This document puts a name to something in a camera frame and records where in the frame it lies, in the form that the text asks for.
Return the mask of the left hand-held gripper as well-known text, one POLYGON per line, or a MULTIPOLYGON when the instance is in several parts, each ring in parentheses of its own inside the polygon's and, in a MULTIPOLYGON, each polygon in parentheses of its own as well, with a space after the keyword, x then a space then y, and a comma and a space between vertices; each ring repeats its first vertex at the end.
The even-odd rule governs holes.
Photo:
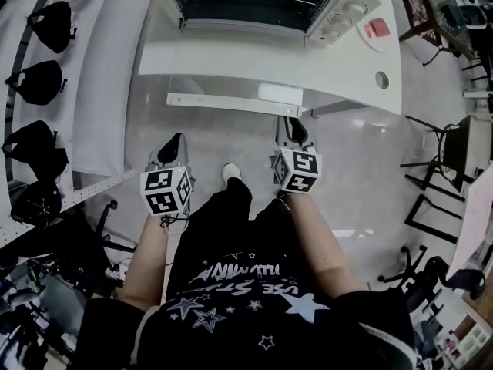
POLYGON ((186 137, 176 133, 159 151, 155 148, 140 174, 140 195, 152 216, 188 214, 193 178, 186 137))

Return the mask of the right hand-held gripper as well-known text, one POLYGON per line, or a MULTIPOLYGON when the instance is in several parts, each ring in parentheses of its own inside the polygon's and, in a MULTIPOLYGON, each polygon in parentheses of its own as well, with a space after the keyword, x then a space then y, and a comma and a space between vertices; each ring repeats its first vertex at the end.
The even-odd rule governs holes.
POLYGON ((317 153, 315 135, 298 118, 278 116, 275 142, 278 147, 271 157, 274 184, 286 192, 309 193, 322 174, 322 156, 317 153), (288 134, 298 146, 287 147, 288 134))

